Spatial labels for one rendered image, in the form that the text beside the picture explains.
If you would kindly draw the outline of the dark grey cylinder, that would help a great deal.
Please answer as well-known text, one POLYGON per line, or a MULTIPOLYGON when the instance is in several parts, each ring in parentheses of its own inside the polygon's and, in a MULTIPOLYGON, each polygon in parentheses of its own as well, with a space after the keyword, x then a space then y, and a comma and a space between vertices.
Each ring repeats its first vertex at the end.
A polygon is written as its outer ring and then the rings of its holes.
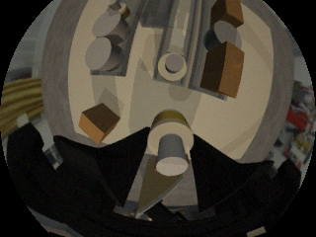
POLYGON ((106 37, 92 40, 86 50, 86 64, 90 70, 115 71, 119 66, 121 46, 106 37))
POLYGON ((92 35, 95 37, 106 37, 115 44, 123 43, 123 37, 126 35, 127 21, 122 18, 119 11, 102 13, 98 20, 95 20, 92 27, 92 35))
POLYGON ((242 40, 240 33, 237 29, 232 27, 232 24, 226 23, 226 21, 217 21, 210 27, 209 31, 205 33, 205 48, 206 51, 211 51, 213 48, 220 46, 221 43, 225 43, 227 40, 230 43, 236 44, 238 48, 242 47, 242 40))

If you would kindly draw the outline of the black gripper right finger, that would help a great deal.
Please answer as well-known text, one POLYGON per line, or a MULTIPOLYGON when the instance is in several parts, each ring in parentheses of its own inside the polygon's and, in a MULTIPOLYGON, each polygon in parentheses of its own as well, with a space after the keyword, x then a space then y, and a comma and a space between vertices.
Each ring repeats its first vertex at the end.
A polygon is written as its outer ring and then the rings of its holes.
POLYGON ((216 147, 193 133, 194 146, 190 151, 198 213, 214 210, 214 206, 232 197, 250 179, 264 175, 274 165, 272 161, 238 163, 216 147))

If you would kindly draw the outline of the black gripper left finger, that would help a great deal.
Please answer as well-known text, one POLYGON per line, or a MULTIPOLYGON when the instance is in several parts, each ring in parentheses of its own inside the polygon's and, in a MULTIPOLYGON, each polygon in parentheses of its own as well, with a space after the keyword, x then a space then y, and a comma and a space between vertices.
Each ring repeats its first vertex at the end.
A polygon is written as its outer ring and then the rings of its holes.
POLYGON ((82 173, 98 179, 117 206, 126 202, 138 167, 146 153, 150 127, 127 135, 104 147, 83 145, 62 135, 52 138, 62 161, 70 163, 82 173))

